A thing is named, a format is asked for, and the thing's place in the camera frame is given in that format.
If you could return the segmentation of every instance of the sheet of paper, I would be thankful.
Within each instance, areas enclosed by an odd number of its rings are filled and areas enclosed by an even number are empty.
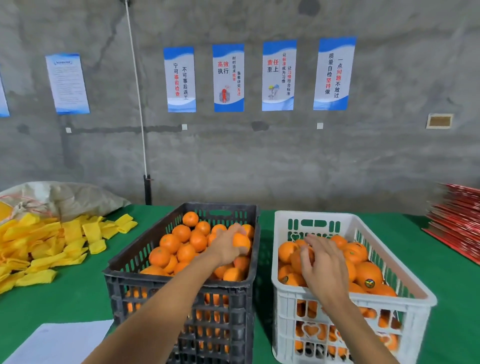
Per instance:
[[[314,110],[347,109],[356,41],[356,37],[320,39]]]
[[[81,364],[113,320],[43,324],[3,364]]]
[[[217,44],[213,51],[215,112],[242,112],[245,107],[245,52],[243,44]]]
[[[293,110],[297,41],[264,42],[262,111]]]
[[[196,112],[193,47],[164,48],[168,112]]]
[[[6,118],[10,116],[8,111],[7,98],[5,97],[5,90],[3,89],[3,83],[0,75],[0,118]]]
[[[89,114],[90,108],[80,55],[61,53],[45,58],[57,113],[59,115]]]

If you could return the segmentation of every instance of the green tablecloth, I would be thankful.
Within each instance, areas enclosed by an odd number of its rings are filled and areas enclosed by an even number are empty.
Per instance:
[[[108,241],[108,249],[88,256],[79,266],[57,268],[52,284],[14,288],[0,295],[0,362],[39,325],[112,318],[102,270],[124,246],[167,214],[166,206],[128,206],[114,214],[131,214],[138,226]],[[474,307],[480,293],[480,268],[420,230],[425,219],[401,214],[360,214],[363,221],[429,287],[438,298],[418,363],[477,363],[480,319]],[[257,317],[254,363],[276,363],[272,355],[270,280],[274,211],[260,217],[262,238],[255,281]]]

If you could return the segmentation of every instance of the poster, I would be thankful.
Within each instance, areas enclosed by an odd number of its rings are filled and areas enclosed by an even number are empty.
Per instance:
[[[213,94],[215,112],[244,110],[243,44],[213,45]]]
[[[45,58],[57,113],[59,115],[90,113],[80,55],[61,53]]]
[[[168,112],[196,112],[193,47],[164,48]]]
[[[293,110],[297,41],[264,42],[262,111]]]
[[[0,75],[0,118],[6,118],[10,116],[8,111],[7,98],[5,97],[5,90],[3,89],[3,83]]]
[[[314,110],[346,110],[356,37],[320,39]]]

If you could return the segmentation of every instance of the black plastic crate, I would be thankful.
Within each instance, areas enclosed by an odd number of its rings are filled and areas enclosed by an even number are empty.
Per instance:
[[[253,281],[257,272],[261,231],[257,205],[184,203],[109,260],[103,273],[115,324],[125,321],[171,279],[138,272],[150,265],[148,255],[159,245],[160,238],[181,224],[183,215],[189,211],[195,211],[200,221],[208,221],[212,227],[223,224],[228,228],[235,222],[250,224],[255,228],[255,235],[246,280],[228,282],[208,279],[205,282],[167,362],[251,363]],[[205,295],[210,298],[209,303],[205,303]],[[228,299],[228,305],[224,305],[224,299]]]

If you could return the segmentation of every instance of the human arm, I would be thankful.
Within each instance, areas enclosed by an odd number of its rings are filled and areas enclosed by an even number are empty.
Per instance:
[[[193,301],[213,271],[247,253],[233,246],[233,235],[245,233],[240,224],[219,235],[142,308],[121,324],[83,364],[165,363],[183,328]]]
[[[335,242],[316,235],[307,235],[305,241],[315,252],[315,262],[312,266],[308,248],[302,247],[303,277],[342,335],[355,363],[398,364],[350,300],[345,258]]]

